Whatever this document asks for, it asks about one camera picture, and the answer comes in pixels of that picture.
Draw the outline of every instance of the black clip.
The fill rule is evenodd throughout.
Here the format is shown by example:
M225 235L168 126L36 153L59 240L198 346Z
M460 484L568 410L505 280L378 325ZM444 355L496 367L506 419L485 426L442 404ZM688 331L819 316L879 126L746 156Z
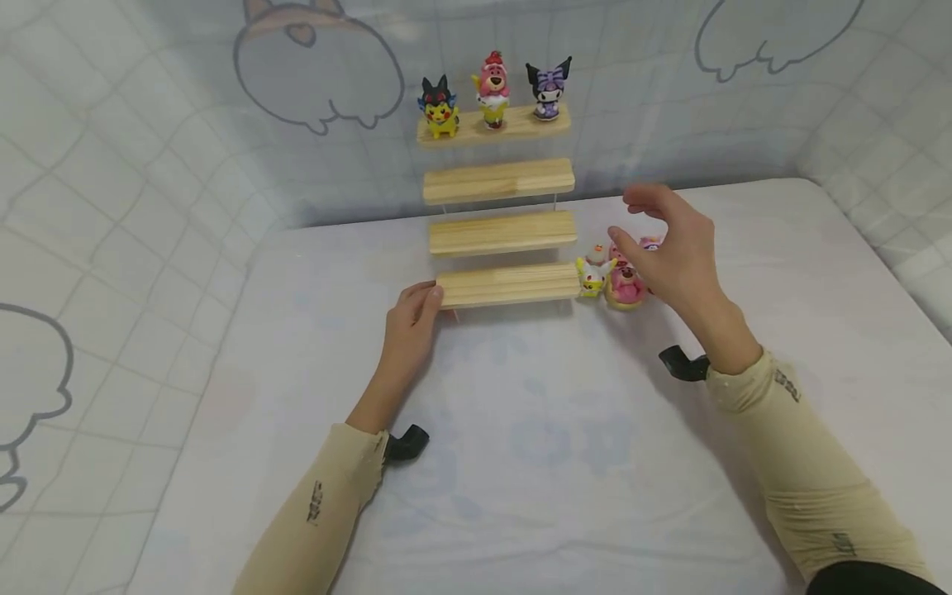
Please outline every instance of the black clip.
M429 434L414 424L407 428L401 438L390 435L387 439L387 447L384 449L384 462L389 464L412 461L420 456L427 444L429 444Z
M680 345L669 347L658 354L671 376L684 382L701 382L707 378L711 362L706 355L689 360Z

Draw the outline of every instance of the white mattress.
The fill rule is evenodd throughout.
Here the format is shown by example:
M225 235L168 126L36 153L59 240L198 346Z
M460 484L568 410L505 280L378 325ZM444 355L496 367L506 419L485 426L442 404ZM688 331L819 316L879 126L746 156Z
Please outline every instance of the white mattress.
M952 590L952 347L822 190L683 192L717 225L728 293ZM580 242L663 226L617 198L567 203ZM427 219L287 232L263 250L129 593L227 593L376 364L384 313L432 278ZM554 260L552 252L436 263ZM699 385L657 358L697 344L655 301L462 312L395 427L431 441L387 471L336 594L786 593L802 589Z

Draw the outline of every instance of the wooden shelf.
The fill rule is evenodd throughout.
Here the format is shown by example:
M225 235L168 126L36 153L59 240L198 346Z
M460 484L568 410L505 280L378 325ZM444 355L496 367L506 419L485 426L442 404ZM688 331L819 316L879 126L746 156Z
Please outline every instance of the wooden shelf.
M568 132L572 126L568 104L564 101L559 102L559 117L551 122L538 120L532 115L533 111L535 111L535 104L507 109L504 114L506 124L498 130L486 128L481 111L466 111L460 114L460 127L457 129L456 136L449 138L444 134L438 139L433 138L426 126L426 121L421 118L417 124L417 142L425 149L452 149L555 136Z
M440 258L559 248L578 239L567 210L445 221L429 226L429 253Z
M423 176L423 200L428 205L477 203L574 189L572 162L565 158L441 169Z
M436 277L443 309L568 300L579 294L573 263L447 272Z

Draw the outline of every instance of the small toy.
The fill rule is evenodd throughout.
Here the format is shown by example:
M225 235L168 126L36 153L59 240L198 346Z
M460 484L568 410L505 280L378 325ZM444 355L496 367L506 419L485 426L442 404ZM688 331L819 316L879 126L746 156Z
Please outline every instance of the small toy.
M608 247L608 258L614 258L614 259L616 259L616 260L618 261L618 266L619 266L619 267L627 267L627 266L628 266L628 259L625 258L625 255L622 254L622 251L619 250L618 247L615 246L614 243L612 243L612 245L611 245L610 247Z
M605 283L605 300L618 310L635 309L645 300L646 294L645 282L628 265L612 270Z
M494 50L486 58L480 73L473 74L476 101L489 129L503 127L503 112L509 106L509 84L503 55Z
M638 240L638 246L641 246L643 249L653 252L656 249L661 247L661 242L664 240L663 237L658 235L646 235L641 240Z
M565 79L568 78L568 66L571 63L572 56L568 56L553 70L539 70L526 62L529 85L532 86L532 96L536 100L534 113L543 122L559 117L559 99L565 93Z
M440 138L443 134L448 134L449 138L456 136L456 129L460 125L460 109L456 107L456 95L449 92L445 74L440 77L436 87L429 79L423 78L423 95L417 99L417 105L426 118L433 138Z
M601 244L596 244L595 248L585 256L585 261L596 267L603 265L606 260L608 260L608 257L605 256L605 247Z
M600 265L593 265L586 258L575 259L575 269L579 271L579 281L582 291L579 297L598 297L605 285L605 277L615 268L616 261L609 260Z

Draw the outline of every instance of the human hand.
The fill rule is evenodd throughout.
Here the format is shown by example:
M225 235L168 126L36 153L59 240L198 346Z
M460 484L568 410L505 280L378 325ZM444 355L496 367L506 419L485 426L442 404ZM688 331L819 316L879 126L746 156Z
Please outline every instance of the human hand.
M443 288L424 281L404 289L387 312L380 363L347 423L376 434L390 427L407 389L433 347L433 325L443 303Z
M662 184L636 184L625 190L629 213L667 223L664 241L656 250L638 246L623 229L608 235L648 287L685 317L724 297L714 264L714 223Z
M625 190L629 213L667 223L656 250L638 246L623 229L608 235L648 287L671 306L707 352L714 369L739 374L763 350L736 304L724 295L714 264L714 222L662 184L636 184Z
M443 303L443 288L424 281L404 289L387 313L387 330L375 380L406 390L433 347L433 325Z

